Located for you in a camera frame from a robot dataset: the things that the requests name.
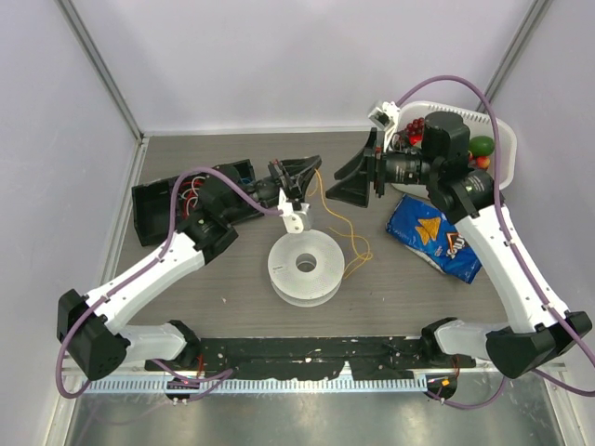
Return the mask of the white plastic spool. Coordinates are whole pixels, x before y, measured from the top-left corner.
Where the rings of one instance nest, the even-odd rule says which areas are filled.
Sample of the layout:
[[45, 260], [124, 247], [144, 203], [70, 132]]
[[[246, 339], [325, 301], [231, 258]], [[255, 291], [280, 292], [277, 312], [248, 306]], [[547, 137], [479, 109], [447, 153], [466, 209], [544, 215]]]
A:
[[271, 248], [267, 268], [275, 293], [290, 305], [320, 306], [338, 291], [345, 269], [339, 244], [319, 230], [287, 233]]

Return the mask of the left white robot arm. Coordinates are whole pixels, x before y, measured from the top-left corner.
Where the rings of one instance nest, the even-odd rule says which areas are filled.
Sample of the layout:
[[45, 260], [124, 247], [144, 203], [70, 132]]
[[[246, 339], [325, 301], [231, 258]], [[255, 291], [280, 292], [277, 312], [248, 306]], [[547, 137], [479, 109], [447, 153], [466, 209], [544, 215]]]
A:
[[88, 381], [131, 361], [159, 360], [180, 371], [194, 367], [201, 346], [187, 325], [133, 326], [131, 320], [172, 284], [220, 256], [238, 237], [235, 223], [278, 216], [289, 233], [308, 230], [306, 191], [321, 164], [318, 155], [274, 160], [267, 177], [248, 183], [234, 164], [181, 174], [169, 194], [165, 240], [102, 286], [59, 298], [59, 355], [72, 358]]

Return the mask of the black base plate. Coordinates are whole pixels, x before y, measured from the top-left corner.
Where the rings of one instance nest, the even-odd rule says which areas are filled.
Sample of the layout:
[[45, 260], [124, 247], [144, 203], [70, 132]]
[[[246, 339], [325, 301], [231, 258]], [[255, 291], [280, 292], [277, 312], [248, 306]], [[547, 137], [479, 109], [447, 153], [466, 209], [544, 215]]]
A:
[[245, 380], [319, 381], [350, 367], [356, 380], [409, 378], [416, 369], [473, 368], [468, 356], [430, 355], [424, 341], [402, 336], [203, 338], [184, 360], [166, 361], [176, 372], [207, 377], [232, 370]]

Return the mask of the green lime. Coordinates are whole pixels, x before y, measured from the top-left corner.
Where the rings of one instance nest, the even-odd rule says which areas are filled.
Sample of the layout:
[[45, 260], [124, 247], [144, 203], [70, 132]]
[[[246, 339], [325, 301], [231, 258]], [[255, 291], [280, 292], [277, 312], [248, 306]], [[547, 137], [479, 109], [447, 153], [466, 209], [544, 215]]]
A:
[[469, 151], [474, 158], [491, 156], [495, 147], [495, 141], [488, 136], [476, 136], [469, 140]]

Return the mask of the dark red grape bunch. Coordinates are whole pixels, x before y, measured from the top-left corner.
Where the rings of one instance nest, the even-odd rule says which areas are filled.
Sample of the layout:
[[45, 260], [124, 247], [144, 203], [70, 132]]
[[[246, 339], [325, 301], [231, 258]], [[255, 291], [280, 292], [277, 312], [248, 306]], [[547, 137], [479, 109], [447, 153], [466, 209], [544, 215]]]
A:
[[419, 117], [409, 122], [404, 129], [404, 134], [410, 144], [415, 145], [423, 138], [425, 119]]

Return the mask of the blue chips bag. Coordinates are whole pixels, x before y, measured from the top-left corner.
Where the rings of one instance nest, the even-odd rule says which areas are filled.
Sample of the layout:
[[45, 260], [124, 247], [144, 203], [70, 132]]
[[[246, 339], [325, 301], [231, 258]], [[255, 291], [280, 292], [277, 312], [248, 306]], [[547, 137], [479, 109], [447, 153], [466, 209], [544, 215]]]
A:
[[482, 268], [465, 238], [431, 205], [405, 194], [386, 232], [443, 274], [471, 284]]

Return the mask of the left aluminium frame post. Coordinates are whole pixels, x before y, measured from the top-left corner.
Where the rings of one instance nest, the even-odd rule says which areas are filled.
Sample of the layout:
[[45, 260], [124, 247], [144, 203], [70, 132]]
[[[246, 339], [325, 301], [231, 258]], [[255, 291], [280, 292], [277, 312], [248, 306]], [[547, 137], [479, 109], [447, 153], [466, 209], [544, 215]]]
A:
[[143, 132], [140, 129], [140, 126], [131, 109], [126, 103], [124, 95], [115, 82], [110, 69], [101, 55], [99, 48], [97, 47], [88, 28], [86, 27], [83, 18], [79, 14], [74, 2], [71, 0], [56, 0], [55, 4], [63, 18], [65, 18], [71, 31], [73, 32], [75, 39], [83, 49], [83, 52], [90, 62], [95, 74], [108, 93], [108, 96], [112, 100], [115, 108], [125, 121], [128, 130], [136, 141], [141, 141], [143, 139]]

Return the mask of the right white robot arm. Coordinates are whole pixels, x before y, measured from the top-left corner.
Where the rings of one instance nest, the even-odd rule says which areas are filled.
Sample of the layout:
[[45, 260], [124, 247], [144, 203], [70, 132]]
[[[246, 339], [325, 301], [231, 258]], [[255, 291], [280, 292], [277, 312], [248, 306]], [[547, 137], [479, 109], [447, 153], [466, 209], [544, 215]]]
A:
[[490, 361], [517, 378], [560, 357], [591, 330], [584, 311], [571, 311], [549, 287], [514, 230], [494, 179], [469, 165], [470, 130], [455, 112], [423, 120], [420, 148], [395, 147], [399, 113], [374, 110], [364, 147], [334, 174], [330, 200], [366, 207], [386, 184], [419, 184], [479, 258], [506, 311], [503, 325], [437, 321], [426, 330], [421, 359], [439, 367], [453, 355]]

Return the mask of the right aluminium frame post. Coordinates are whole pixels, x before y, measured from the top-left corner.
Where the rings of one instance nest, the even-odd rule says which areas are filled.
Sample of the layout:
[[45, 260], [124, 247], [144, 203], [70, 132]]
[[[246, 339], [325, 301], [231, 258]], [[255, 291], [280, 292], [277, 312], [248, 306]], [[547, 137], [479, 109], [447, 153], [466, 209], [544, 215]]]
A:
[[553, 3], [553, 0], [534, 0], [530, 3], [519, 27], [512, 35], [502, 58], [496, 66], [496, 70], [484, 90], [484, 95], [491, 104], [495, 103], [499, 91], [511, 75], [512, 70], [520, 60], [522, 53], [530, 43], [534, 33], [546, 17]]

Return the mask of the aluminium frame post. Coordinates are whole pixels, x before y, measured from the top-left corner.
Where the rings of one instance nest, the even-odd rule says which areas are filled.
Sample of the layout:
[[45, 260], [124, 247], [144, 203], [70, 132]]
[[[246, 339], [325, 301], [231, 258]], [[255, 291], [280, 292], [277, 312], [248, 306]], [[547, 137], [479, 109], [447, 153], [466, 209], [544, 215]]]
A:
[[143, 132], [140, 129], [140, 126], [131, 109], [126, 103], [124, 95], [115, 82], [110, 69], [101, 55], [99, 48], [97, 47], [88, 28], [86, 27], [83, 18], [79, 14], [74, 2], [71, 0], [56, 0], [55, 4], [63, 18], [65, 18], [71, 31], [73, 32], [75, 39], [83, 49], [83, 52], [90, 62], [95, 74], [108, 93], [108, 96], [112, 100], [115, 108], [125, 121], [128, 130], [136, 141], [141, 141], [143, 139]]
[[546, 17], [553, 3], [553, 0], [534, 0], [530, 3], [519, 27], [512, 35], [502, 58], [496, 66], [496, 70], [484, 90], [484, 95], [491, 104], [495, 103], [499, 91], [511, 75], [512, 70], [520, 60], [522, 53], [530, 43], [534, 33]]

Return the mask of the white plastic basket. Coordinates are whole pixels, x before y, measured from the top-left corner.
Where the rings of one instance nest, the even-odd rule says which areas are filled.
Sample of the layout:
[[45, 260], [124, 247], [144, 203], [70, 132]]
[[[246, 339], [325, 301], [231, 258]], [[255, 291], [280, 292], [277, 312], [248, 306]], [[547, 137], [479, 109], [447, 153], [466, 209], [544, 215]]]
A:
[[[409, 102], [400, 107], [400, 119], [398, 130], [404, 130], [408, 124], [411, 124], [417, 118], [425, 118], [431, 112], [455, 112], [460, 115], [464, 124], [470, 130], [470, 137], [489, 137], [494, 139], [494, 133], [490, 118], [485, 113], [471, 111], [456, 106], [445, 105], [442, 103], [418, 100]], [[499, 161], [499, 181], [500, 190], [507, 188], [514, 178], [517, 137], [511, 127], [499, 118], [496, 119], [498, 126], [498, 135], [500, 141], [499, 150], [492, 153], [487, 172], [493, 176], [495, 169], [496, 156]]]

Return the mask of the red yellow peach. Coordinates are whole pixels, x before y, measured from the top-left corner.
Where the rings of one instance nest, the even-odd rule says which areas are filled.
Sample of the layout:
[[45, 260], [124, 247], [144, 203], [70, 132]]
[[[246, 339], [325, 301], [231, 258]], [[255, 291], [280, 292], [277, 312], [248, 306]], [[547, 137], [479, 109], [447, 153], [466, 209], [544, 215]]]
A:
[[474, 159], [474, 162], [478, 168], [487, 170], [490, 167], [491, 159], [489, 156], [479, 156]]

